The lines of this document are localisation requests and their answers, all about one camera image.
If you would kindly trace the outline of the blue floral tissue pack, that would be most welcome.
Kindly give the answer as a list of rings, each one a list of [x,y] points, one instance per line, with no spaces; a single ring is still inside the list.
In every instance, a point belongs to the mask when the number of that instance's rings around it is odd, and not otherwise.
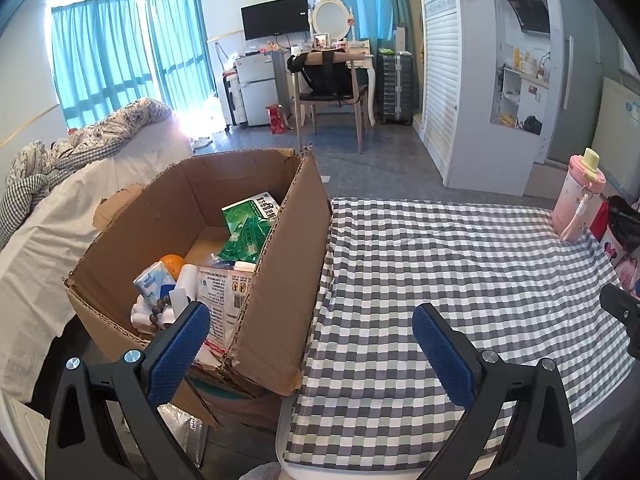
[[[161,261],[154,262],[134,279],[134,287],[151,306],[167,296],[175,286],[176,280]]]

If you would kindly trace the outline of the thick white foam cylinder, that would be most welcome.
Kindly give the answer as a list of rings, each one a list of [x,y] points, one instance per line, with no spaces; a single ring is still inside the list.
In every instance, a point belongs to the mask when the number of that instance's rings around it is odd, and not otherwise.
[[[182,266],[175,289],[183,289],[190,300],[198,299],[198,267],[186,263]]]

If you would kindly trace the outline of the thin white foam tube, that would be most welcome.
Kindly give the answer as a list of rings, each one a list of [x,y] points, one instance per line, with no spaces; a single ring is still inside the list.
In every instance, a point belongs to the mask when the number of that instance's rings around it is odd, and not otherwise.
[[[167,330],[175,323],[176,315],[168,297],[162,298],[152,306],[145,302],[141,295],[130,311],[130,323],[142,334],[154,336],[161,330]]]

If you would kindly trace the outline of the pink water bottle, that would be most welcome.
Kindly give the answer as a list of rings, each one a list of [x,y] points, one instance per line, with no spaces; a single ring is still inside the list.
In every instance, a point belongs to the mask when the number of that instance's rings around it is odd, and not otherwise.
[[[592,225],[600,209],[606,177],[599,167],[600,156],[591,148],[570,156],[560,195],[554,205],[551,224],[563,242],[574,242]]]

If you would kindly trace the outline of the orange fruit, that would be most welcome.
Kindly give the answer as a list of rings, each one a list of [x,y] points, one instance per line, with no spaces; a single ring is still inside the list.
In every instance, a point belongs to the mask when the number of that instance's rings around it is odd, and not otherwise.
[[[175,281],[178,280],[180,272],[186,264],[181,256],[175,254],[164,255],[160,258],[160,262],[163,263],[164,267]]]

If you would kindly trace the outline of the white medicine box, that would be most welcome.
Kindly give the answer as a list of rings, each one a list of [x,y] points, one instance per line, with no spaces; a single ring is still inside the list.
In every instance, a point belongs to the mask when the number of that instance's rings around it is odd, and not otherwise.
[[[206,344],[216,356],[230,347],[255,269],[254,263],[241,261],[231,268],[198,268],[196,299],[209,310]]]

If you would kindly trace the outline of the checkered tablecloth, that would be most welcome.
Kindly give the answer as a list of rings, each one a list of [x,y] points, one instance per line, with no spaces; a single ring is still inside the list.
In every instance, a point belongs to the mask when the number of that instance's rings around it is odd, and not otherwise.
[[[424,467],[477,393],[461,334],[509,364],[552,361],[574,422],[637,367],[600,304],[617,276],[597,240],[559,239],[547,209],[337,197],[283,439],[285,463]]]

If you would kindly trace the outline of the brown cardboard box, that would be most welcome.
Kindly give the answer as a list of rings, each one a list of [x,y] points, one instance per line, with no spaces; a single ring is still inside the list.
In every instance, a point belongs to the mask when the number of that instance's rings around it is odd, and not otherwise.
[[[209,425],[227,417],[265,430],[302,384],[303,356],[319,287],[331,206],[311,151],[264,148],[193,156],[141,191],[126,188],[100,207],[108,220],[66,278],[70,304],[104,356],[141,349],[131,323],[134,279],[167,255],[207,264],[228,240],[225,206],[259,193],[280,210],[243,304],[230,347],[195,364],[174,403]]]

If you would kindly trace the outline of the green booklet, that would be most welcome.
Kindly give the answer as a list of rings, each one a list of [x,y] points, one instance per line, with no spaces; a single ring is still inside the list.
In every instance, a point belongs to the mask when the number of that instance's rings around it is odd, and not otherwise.
[[[256,263],[280,211],[277,201],[262,192],[221,209],[230,236],[218,259]]]

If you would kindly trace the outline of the bed with white sheet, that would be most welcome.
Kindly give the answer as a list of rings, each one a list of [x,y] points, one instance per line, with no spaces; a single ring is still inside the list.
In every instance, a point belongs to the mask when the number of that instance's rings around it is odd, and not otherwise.
[[[171,108],[142,98],[46,145],[29,143],[1,197],[1,390],[29,403],[75,312],[64,278],[98,235],[99,203],[192,154]]]

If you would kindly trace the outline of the white louvered cabinet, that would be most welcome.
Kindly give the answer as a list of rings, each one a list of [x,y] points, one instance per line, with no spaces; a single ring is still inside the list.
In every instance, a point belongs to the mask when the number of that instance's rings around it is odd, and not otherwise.
[[[522,196],[558,85],[547,0],[421,0],[418,135],[447,188]]]

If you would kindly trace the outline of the red bag on floor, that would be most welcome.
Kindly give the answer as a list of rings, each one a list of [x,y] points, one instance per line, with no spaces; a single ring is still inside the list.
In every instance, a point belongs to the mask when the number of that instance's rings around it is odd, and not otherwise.
[[[266,107],[269,125],[272,134],[282,134],[288,131],[288,126],[282,115],[282,107],[280,104],[272,104]]]

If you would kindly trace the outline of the grey suitcase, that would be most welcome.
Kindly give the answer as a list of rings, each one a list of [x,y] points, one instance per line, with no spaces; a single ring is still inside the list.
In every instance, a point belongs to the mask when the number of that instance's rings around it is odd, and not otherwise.
[[[376,72],[381,122],[410,125],[413,118],[413,56],[408,51],[378,51]]]

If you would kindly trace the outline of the white mini fridge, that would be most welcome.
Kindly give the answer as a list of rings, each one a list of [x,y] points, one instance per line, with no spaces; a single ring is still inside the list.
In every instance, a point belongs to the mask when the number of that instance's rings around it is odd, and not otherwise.
[[[257,53],[238,58],[235,62],[243,105],[250,127],[269,124],[268,107],[279,103],[276,73],[272,57]]]

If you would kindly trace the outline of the wooden chair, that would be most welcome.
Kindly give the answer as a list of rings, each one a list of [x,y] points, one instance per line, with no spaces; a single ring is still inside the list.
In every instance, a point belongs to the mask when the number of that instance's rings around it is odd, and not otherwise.
[[[365,59],[364,54],[343,50],[302,52],[288,58],[286,68],[293,78],[295,131],[300,150],[303,149],[303,105],[310,106],[314,132],[317,132],[314,114],[318,105],[348,105],[354,108],[358,153],[362,153],[362,101],[368,95],[369,86],[359,83],[356,63]]]

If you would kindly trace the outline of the black backpack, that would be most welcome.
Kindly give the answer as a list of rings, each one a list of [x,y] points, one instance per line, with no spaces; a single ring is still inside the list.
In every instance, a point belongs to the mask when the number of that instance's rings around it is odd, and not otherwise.
[[[348,101],[354,97],[352,72],[346,62],[334,62],[334,51],[321,52],[321,63],[307,63],[309,53],[290,56],[286,67],[291,74],[299,74],[309,90],[299,92],[303,101]]]

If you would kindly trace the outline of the black monitor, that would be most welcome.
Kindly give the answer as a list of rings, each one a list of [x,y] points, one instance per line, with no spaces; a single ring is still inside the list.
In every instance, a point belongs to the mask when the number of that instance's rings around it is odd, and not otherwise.
[[[270,0],[241,9],[246,40],[308,30],[308,0]]]

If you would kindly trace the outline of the round vanity mirror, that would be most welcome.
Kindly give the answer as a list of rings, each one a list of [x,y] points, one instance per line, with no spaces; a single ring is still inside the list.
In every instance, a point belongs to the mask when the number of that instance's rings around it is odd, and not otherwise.
[[[352,12],[342,0],[320,0],[311,13],[311,25],[316,34],[340,41],[347,37],[352,27]]]

